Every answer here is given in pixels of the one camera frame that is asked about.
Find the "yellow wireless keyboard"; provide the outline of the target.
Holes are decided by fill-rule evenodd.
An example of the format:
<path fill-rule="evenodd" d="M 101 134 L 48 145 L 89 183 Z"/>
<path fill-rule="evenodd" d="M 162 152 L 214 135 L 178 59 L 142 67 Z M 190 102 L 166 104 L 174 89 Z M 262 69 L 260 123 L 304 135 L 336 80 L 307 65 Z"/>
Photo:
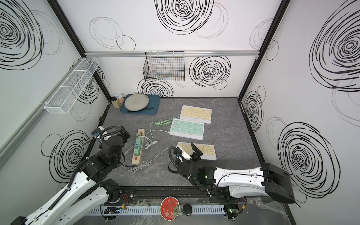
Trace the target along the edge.
<path fill-rule="evenodd" d="M 194 153 L 190 142 L 178 142 L 177 145 L 181 147 L 188 155 L 192 155 Z M 215 147 L 213 145 L 195 143 L 195 146 L 203 153 L 201 159 L 212 161 L 217 160 Z"/>
<path fill-rule="evenodd" d="M 181 120 L 200 122 L 211 124 L 212 110 L 209 108 L 201 108 L 183 105 L 180 114 Z"/>

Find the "green wireless keyboard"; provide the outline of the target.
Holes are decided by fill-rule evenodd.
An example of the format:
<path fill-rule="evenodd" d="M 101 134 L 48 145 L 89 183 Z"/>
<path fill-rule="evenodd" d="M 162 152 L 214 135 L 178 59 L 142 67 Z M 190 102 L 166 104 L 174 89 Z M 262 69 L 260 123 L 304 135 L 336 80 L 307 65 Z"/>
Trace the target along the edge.
<path fill-rule="evenodd" d="M 169 134 L 177 137 L 203 140 L 204 123 L 173 119 Z"/>

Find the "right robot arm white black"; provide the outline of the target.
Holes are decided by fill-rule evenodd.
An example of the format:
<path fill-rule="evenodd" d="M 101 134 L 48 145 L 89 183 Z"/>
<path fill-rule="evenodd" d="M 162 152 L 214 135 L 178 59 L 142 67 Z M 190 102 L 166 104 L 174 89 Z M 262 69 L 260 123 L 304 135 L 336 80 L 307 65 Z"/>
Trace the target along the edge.
<path fill-rule="evenodd" d="M 290 174 L 270 163 L 244 170 L 230 170 L 203 166 L 197 163 L 203 153 L 191 144 L 192 154 L 179 145 L 168 148 L 168 155 L 176 168 L 172 173 L 188 180 L 196 189 L 208 195 L 240 199 L 244 197 L 270 197 L 280 203 L 295 203 Z"/>

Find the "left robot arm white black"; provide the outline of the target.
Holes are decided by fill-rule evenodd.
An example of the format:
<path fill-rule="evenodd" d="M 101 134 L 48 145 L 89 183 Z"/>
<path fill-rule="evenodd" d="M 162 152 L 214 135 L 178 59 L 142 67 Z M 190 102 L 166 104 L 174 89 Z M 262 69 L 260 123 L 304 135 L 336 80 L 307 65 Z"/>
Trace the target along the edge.
<path fill-rule="evenodd" d="M 118 203 L 120 186 L 106 176 L 121 166 L 122 148 L 131 137 L 123 126 L 98 127 L 93 137 L 101 150 L 78 164 L 68 184 L 32 214 L 17 217 L 13 225 L 73 225 L 106 202 Z"/>

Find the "teal usb charger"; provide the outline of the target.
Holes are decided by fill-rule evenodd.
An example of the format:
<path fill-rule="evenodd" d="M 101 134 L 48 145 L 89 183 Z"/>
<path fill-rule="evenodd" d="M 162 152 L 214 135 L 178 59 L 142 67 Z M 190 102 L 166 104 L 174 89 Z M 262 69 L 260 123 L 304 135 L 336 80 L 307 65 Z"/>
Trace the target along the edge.
<path fill-rule="evenodd" d="M 136 148 L 141 148 L 141 146 L 142 146 L 142 141 L 136 141 Z"/>

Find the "beige power strip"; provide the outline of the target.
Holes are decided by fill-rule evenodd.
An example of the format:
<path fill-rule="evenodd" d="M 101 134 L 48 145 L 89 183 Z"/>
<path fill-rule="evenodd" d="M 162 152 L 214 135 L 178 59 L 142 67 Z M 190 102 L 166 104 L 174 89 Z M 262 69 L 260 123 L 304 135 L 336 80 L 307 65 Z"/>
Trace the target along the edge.
<path fill-rule="evenodd" d="M 131 163 L 134 166 L 139 166 L 141 164 L 141 157 L 144 149 L 145 141 L 145 129 L 138 129 L 136 133 L 136 142 L 133 150 L 132 161 Z"/>

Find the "black round knob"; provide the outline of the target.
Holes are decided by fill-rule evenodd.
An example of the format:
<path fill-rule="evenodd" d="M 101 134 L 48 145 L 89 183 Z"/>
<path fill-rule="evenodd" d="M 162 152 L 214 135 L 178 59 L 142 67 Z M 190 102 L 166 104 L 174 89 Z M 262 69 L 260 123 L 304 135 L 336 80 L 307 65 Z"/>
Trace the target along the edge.
<path fill-rule="evenodd" d="M 185 215 L 185 216 L 190 216 L 193 212 L 193 208 L 190 204 L 185 204 L 183 205 L 183 208 L 182 208 L 182 214 Z"/>

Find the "red round emergency button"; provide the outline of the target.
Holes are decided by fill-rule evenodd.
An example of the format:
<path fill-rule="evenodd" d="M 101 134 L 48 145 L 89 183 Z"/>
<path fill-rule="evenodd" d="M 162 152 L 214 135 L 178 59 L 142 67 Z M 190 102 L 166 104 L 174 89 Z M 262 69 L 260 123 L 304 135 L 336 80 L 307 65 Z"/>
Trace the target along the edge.
<path fill-rule="evenodd" d="M 160 205 L 160 213 L 163 219 L 166 221 L 175 220 L 180 214 L 180 203 L 173 197 L 166 197 Z"/>

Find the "grey round plate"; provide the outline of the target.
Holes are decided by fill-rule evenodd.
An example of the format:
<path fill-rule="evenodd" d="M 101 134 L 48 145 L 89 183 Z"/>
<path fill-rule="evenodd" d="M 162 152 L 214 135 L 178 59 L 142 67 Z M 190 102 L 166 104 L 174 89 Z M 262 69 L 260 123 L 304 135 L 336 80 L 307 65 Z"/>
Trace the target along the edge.
<path fill-rule="evenodd" d="M 124 104 L 129 111 L 139 111 L 146 108 L 149 102 L 150 100 L 147 95 L 138 93 L 127 97 Z"/>

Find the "teal tray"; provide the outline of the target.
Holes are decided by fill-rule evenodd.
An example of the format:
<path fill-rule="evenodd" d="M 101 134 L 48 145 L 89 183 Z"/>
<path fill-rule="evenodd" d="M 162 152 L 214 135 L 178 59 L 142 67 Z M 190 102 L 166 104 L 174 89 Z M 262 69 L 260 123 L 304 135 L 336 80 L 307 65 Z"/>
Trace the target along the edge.
<path fill-rule="evenodd" d="M 159 103 L 158 95 L 128 94 L 121 107 L 121 113 L 154 115 L 158 112 Z"/>

